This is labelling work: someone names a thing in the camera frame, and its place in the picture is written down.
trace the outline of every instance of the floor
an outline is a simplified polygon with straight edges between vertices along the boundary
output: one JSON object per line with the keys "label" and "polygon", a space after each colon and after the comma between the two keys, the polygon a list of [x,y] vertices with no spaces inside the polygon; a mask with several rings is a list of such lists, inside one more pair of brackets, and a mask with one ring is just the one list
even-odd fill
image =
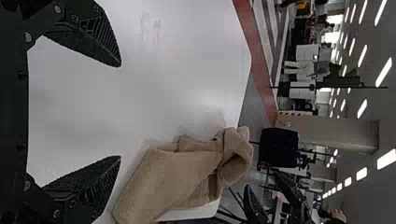
{"label": "floor", "polygon": [[[343,24],[343,32],[348,34],[349,40],[346,49],[338,45],[340,55],[343,57],[343,69],[347,71],[357,67],[363,47],[368,45],[367,53],[359,68],[359,75],[367,86],[374,86],[378,75],[382,71],[389,57],[396,55],[396,20],[393,9],[396,8],[395,1],[388,1],[384,8],[379,24],[375,26],[375,17],[382,0],[367,1],[367,9],[359,24],[361,10],[365,0],[351,0],[346,2],[350,8],[348,22]],[[350,22],[353,6],[356,4],[356,14],[353,22]],[[352,38],[356,38],[356,44],[349,57]],[[329,208],[342,207],[348,217],[348,223],[391,223],[394,222],[393,207],[396,199],[396,164],[377,170],[376,161],[396,146],[396,132],[394,124],[396,118],[394,110],[396,99],[396,76],[394,69],[389,70],[381,86],[388,86],[388,90],[342,90],[337,101],[346,99],[346,108],[340,110],[340,104],[334,109],[334,118],[340,115],[342,118],[355,119],[357,112],[364,99],[368,106],[363,112],[361,119],[378,120],[379,122],[379,150],[374,155],[357,155],[340,149],[341,158],[337,160],[338,182],[342,183],[347,177],[353,178],[352,185],[332,197],[325,200]],[[363,167],[368,168],[368,176],[363,180],[356,181],[356,172]]]}
{"label": "floor", "polygon": [[[289,11],[287,9],[280,12],[276,11],[276,0],[255,0],[250,2],[250,8],[253,8],[253,10],[244,7],[244,15],[245,18],[251,18],[253,16],[256,24],[250,24],[248,29],[251,34],[259,35],[260,40],[256,46],[254,46],[254,43],[257,42],[251,40],[253,38],[248,38],[247,42],[249,43],[250,40],[251,45],[255,48],[250,49],[252,53],[259,55],[263,53],[266,64],[257,64],[257,68],[255,67],[253,58],[253,65],[247,82],[247,90],[239,125],[246,125],[250,128],[250,139],[252,141],[260,141],[262,129],[271,127],[276,122],[276,107],[272,107],[270,104],[274,99],[273,97],[276,96],[276,92],[271,90],[269,87],[271,85],[277,85],[279,82],[284,53],[283,49],[289,27]],[[250,184],[258,198],[262,200],[263,190],[258,186],[264,183],[266,176],[263,173],[257,172],[255,168],[259,149],[257,146],[254,147],[254,158],[256,160],[253,162],[253,165],[247,174],[241,178],[238,183],[233,185],[232,189],[235,193],[239,192],[243,195],[245,185]],[[242,209],[239,207],[229,190],[224,190],[220,204],[235,215],[245,218]],[[222,215],[217,215],[217,217],[225,219],[231,223],[239,223]]]}

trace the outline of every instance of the pillar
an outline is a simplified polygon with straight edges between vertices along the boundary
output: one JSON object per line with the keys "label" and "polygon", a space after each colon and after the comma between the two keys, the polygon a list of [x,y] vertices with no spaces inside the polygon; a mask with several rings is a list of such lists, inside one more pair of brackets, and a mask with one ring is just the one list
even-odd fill
{"label": "pillar", "polygon": [[378,150],[378,121],[279,115],[276,127],[297,132],[305,144],[365,154]]}

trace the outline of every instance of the desk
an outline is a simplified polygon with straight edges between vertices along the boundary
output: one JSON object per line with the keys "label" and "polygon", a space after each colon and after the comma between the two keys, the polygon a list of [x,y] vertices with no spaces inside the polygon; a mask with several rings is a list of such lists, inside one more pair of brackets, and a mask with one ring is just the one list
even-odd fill
{"label": "desk", "polygon": [[[122,67],[45,37],[37,41],[29,51],[27,170],[43,186],[121,155],[110,201],[95,222],[111,224],[113,204],[150,146],[183,133],[210,140],[237,126],[251,61],[233,1],[98,2],[118,39]],[[208,206],[201,217],[216,212]]]}

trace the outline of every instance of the person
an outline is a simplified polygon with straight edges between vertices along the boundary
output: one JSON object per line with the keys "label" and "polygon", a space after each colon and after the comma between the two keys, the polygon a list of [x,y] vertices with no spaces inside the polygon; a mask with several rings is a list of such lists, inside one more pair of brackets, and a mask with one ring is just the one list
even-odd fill
{"label": "person", "polygon": [[332,215],[333,219],[336,219],[338,221],[338,223],[341,224],[341,222],[342,222],[342,223],[347,224],[347,217],[344,214],[343,210],[333,209],[332,212],[331,212],[331,215]]}
{"label": "person", "polygon": [[342,210],[339,209],[333,209],[329,214],[328,212],[320,208],[318,210],[318,215],[323,219],[329,219],[328,221],[326,221],[326,224],[347,224],[346,215]]}

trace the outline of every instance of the towel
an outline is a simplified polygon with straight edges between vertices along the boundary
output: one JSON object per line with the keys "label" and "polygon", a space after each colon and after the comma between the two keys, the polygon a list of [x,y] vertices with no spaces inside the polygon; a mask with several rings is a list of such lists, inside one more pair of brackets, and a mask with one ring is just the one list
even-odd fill
{"label": "towel", "polygon": [[152,147],[120,194],[113,217],[120,224],[152,223],[171,209],[218,199],[253,161],[248,127],[227,128],[213,141],[188,135],[177,143]]}

